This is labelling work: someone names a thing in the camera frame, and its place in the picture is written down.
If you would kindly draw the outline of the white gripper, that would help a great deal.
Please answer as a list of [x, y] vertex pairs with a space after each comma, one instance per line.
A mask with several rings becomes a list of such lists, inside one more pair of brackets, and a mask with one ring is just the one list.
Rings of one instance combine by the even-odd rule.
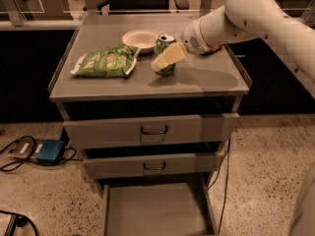
[[[183, 60], [187, 51], [190, 54], [204, 54], [210, 50], [210, 21], [207, 19], [198, 19], [189, 23], [180, 34], [181, 42], [174, 42], [165, 49], [166, 59], [170, 64]], [[152, 69], [157, 72], [167, 66], [162, 62], [162, 56], [157, 56], [151, 63]]]

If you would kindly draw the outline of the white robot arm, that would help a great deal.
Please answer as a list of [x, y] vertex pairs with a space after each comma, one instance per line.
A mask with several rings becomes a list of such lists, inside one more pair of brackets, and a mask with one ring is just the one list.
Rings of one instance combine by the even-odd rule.
[[[217, 45], [240, 42], [249, 36], [262, 39], [278, 56], [288, 57], [307, 83], [314, 85], [315, 31], [283, 12], [275, 0], [225, 0], [223, 6], [187, 25], [181, 42], [168, 47], [173, 53], [166, 55], [163, 62], [154, 61], [153, 66], [159, 71], [181, 60], [185, 52], [204, 54]], [[293, 186], [296, 197], [287, 231], [276, 227], [267, 235], [246, 229], [230, 231], [231, 207], [222, 204], [218, 236], [315, 236], [315, 134], [275, 137], [263, 151], [274, 163], [274, 174], [286, 173], [300, 182]]]

